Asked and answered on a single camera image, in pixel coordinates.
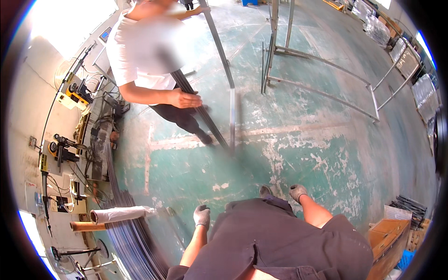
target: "black pants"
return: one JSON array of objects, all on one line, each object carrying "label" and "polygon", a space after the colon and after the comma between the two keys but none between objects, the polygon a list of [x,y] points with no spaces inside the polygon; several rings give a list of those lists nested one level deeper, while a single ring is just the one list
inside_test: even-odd
[{"label": "black pants", "polygon": [[169,104],[158,104],[150,107],[162,118],[175,123],[191,134],[197,134],[201,131],[198,122],[192,116],[196,112],[194,108],[180,109]]},{"label": "black pants", "polygon": [[184,4],[185,8],[187,8],[187,11],[190,11],[190,9],[193,9],[193,3]]}]

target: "gray work glove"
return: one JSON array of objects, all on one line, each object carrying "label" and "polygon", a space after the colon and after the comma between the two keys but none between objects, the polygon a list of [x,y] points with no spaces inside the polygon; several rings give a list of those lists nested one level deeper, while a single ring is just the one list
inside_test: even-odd
[{"label": "gray work glove", "polygon": [[210,227],[210,208],[205,204],[199,205],[196,207],[196,210],[194,210],[193,219],[196,227],[201,224],[208,230]]}]

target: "concrete floor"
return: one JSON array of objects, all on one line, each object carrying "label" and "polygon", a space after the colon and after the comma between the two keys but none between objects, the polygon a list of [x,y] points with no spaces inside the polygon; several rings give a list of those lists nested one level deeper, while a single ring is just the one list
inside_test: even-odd
[{"label": "concrete floor", "polygon": [[[316,202],[334,215],[346,215],[362,233],[398,194],[432,209],[435,165],[409,86],[380,111],[377,124],[286,83],[272,82],[262,96],[261,44],[270,38],[267,5],[242,7],[216,0],[209,4],[241,100],[236,155],[229,157],[217,143],[205,147],[147,106],[132,104],[119,124],[122,132],[114,156],[120,186],[137,205],[171,207],[177,214],[172,222],[185,245],[194,231],[197,205],[211,208],[213,226],[226,203],[257,197],[262,184],[271,185],[274,195],[288,200],[303,218],[301,206],[288,195],[290,185],[302,184]],[[278,45],[284,44],[288,8],[280,6]],[[195,40],[196,73],[188,79],[228,139],[229,86],[211,33],[202,15],[185,23]],[[318,0],[296,1],[290,47],[330,60],[372,84],[392,65],[390,56],[362,31],[360,20]],[[329,65],[276,55],[271,74],[375,114],[363,83]],[[391,95],[389,87],[397,89],[403,81],[394,70],[376,91],[378,102]],[[150,218],[148,224],[170,264],[178,264],[183,248],[167,222]],[[105,234],[96,235],[104,240]]]}]

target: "blue plastic crate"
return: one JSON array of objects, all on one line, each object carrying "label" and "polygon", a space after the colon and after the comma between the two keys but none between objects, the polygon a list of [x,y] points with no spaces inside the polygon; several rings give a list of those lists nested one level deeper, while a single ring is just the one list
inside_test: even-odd
[{"label": "blue plastic crate", "polygon": [[400,262],[396,265],[401,271],[404,271],[408,265],[411,263],[412,258],[415,255],[415,252],[409,252],[408,250],[404,250],[403,255],[401,256]]}]

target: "dark shirt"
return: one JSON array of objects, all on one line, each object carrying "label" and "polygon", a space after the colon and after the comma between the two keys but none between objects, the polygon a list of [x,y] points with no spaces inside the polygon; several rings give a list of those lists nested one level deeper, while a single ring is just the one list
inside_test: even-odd
[{"label": "dark shirt", "polygon": [[167,280],[238,280],[251,268],[277,279],[363,280],[372,262],[369,243],[344,215],[320,229],[289,205],[255,198],[229,203],[191,267],[171,267]]}]

